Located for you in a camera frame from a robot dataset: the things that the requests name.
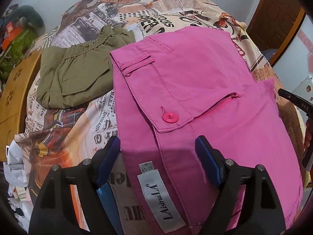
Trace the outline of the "pink pants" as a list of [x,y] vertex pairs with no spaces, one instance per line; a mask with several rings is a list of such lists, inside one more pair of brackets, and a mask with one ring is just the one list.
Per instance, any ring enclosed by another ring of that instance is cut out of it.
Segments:
[[302,199],[298,159],[274,80],[256,82],[229,33],[185,27],[110,53],[127,174],[154,234],[197,234],[218,195],[195,152],[265,166],[290,226]]

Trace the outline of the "newspaper print bed blanket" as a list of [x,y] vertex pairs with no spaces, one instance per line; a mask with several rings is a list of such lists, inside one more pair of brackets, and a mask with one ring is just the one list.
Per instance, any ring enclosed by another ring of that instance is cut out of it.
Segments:
[[[278,96],[280,81],[241,24],[215,3],[209,0],[81,0],[64,14],[58,32],[48,47],[68,48],[95,40],[106,25],[132,30],[134,43],[185,27],[229,33],[254,80],[274,80],[279,116],[299,163],[303,136],[294,106]],[[26,133],[15,137],[23,150],[33,206],[53,165],[59,164],[63,168],[76,166],[103,149],[112,136],[119,138],[114,84],[111,91],[82,105],[46,109],[36,100],[39,82],[40,72],[34,84],[35,92],[27,104]],[[304,170],[300,164],[299,168],[303,185]],[[97,193],[117,234],[154,234],[130,184],[121,149],[108,181]]]

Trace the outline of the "brown wooden door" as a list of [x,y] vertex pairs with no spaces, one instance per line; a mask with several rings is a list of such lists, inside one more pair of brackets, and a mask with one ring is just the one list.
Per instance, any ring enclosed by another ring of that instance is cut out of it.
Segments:
[[273,66],[286,51],[299,30],[305,10],[298,0],[259,0],[247,32]]

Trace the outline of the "wooden lap desk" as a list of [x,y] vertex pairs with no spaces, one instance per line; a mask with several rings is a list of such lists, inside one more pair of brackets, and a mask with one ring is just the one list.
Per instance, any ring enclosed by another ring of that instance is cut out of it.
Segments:
[[10,73],[1,97],[0,155],[6,161],[6,146],[24,132],[27,94],[40,69],[42,51],[33,52]]

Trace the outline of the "olive green folded pants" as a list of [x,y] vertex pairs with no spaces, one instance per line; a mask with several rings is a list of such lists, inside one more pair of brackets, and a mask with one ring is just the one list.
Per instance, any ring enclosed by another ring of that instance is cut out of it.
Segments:
[[76,107],[113,89],[110,52],[135,42],[132,30],[104,26],[95,40],[43,50],[36,100],[46,109]]

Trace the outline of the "green patterned bag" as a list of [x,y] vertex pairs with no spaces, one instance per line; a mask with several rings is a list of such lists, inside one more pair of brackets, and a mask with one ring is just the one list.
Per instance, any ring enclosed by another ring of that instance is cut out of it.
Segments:
[[22,28],[19,35],[1,53],[1,80],[5,82],[12,69],[24,58],[25,53],[37,38],[37,33],[32,28]]

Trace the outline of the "orange box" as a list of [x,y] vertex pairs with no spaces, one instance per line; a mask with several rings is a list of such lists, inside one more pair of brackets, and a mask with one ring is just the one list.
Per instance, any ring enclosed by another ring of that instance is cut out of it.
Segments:
[[19,33],[22,31],[22,27],[14,27],[13,23],[10,22],[6,26],[6,33],[7,36],[4,38],[4,41],[2,43],[2,49],[5,51],[9,44],[19,35]]

